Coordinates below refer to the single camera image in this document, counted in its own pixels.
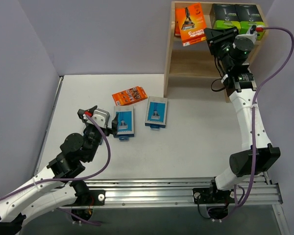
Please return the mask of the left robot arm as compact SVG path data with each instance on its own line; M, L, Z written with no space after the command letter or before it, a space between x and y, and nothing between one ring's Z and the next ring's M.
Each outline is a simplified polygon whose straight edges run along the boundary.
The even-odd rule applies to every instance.
M13 192L0 198L0 235L15 235L24 225L56 208L84 205L90 198L84 163L92 162L99 145L118 132L118 117L108 127L110 114L94 106L78 110L83 133L68 135L61 152L40 172Z

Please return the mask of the orange Gillette Fusion5 box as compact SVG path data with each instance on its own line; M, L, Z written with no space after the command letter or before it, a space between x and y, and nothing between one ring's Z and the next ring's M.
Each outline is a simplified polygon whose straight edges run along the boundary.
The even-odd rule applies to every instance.
M182 46L187 47L206 40L206 21L201 3L194 3L175 10Z

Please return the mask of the Harry's razor box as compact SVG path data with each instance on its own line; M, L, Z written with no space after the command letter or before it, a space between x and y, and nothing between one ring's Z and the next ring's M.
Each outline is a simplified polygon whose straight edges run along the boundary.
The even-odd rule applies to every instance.
M167 106L167 98L150 96L147 103L145 126L149 126L151 129L165 128Z
M128 141L130 137L134 137L134 106L115 106L114 115L118 116L116 138Z

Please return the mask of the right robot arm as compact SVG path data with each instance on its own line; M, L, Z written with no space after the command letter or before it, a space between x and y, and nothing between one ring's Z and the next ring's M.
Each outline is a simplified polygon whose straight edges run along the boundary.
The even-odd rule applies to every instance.
M247 61L259 30L255 25L245 34L240 34L236 27L204 29L210 53L223 74L221 83L235 108L242 137L242 150L231 154L229 167L211 182L208 197L213 202L219 202L225 191L247 177L267 171L281 155L279 147L272 146L266 134L254 100L256 82Z

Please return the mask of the black green GilletteLabs box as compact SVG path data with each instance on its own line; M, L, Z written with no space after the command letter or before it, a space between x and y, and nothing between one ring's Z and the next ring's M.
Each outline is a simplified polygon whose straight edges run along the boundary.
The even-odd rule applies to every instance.
M253 25L265 26L258 7L254 4L236 4L235 9L241 26L240 34L247 34Z
M236 27L239 31L241 25L234 4L213 3L210 12L213 29L228 29Z

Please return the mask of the orange styler box back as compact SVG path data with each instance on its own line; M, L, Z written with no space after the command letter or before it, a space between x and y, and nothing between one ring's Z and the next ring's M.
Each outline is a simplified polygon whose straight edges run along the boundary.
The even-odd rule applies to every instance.
M137 103L148 98L145 90L136 86L112 95L117 106L126 106Z

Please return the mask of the orange styler box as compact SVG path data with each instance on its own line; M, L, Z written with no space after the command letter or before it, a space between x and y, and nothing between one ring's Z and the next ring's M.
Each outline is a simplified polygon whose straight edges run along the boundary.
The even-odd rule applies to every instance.
M148 98L145 90L136 86L112 95L117 106L126 106L137 103Z
M174 27L174 36L180 38L180 29L178 23L178 13L180 12L180 8L175 8L175 27Z

